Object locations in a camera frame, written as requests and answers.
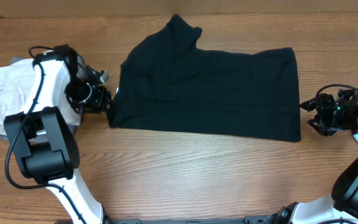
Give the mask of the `black t-shirt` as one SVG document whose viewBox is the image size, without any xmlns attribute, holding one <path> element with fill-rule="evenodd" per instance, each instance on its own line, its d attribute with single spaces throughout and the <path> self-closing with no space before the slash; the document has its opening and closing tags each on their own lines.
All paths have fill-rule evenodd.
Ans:
<svg viewBox="0 0 358 224">
<path fill-rule="evenodd" d="M 298 142 L 294 51 L 203 50 L 202 30 L 174 15 L 121 64 L 112 128 L 225 134 Z"/>
</svg>

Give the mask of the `white folded garment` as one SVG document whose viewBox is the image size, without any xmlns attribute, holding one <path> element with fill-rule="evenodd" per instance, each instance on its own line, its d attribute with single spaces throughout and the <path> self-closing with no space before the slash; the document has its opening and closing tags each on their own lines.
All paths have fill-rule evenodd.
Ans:
<svg viewBox="0 0 358 224">
<path fill-rule="evenodd" d="M 70 74 L 62 61 L 48 60 L 34 66 L 32 59 L 23 59 L 0 67 L 0 136 L 6 136 L 3 122 L 6 116 L 28 112 L 33 98 L 41 88 L 34 111 L 56 106 L 68 125 L 78 126 L 81 116 L 71 108 L 65 88 Z"/>
</svg>

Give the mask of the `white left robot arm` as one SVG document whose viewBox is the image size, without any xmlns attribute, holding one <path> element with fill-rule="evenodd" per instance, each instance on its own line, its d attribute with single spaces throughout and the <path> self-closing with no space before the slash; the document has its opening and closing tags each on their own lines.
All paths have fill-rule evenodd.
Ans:
<svg viewBox="0 0 358 224">
<path fill-rule="evenodd" d="M 58 107 L 67 102 L 78 116 L 102 112 L 111 116 L 111 93 L 104 86 L 108 72 L 92 69 L 69 45 L 42 50 L 31 56 L 35 86 L 30 105 L 4 120 L 10 144 L 6 179 L 17 189 L 48 189 L 72 223 L 112 223 L 81 176 L 78 145 Z"/>
</svg>

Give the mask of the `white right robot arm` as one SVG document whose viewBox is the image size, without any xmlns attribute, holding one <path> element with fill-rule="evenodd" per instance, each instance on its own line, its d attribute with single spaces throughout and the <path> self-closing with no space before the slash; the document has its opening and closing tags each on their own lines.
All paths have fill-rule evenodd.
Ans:
<svg viewBox="0 0 358 224">
<path fill-rule="evenodd" d="M 358 142 L 358 87 L 343 84 L 337 87 L 337 99 L 318 90 L 300 108 L 316 111 L 308 124 L 320 135 L 350 130 Z M 338 177 L 330 195 L 282 207 L 264 223 L 358 223 L 358 158 Z"/>
</svg>

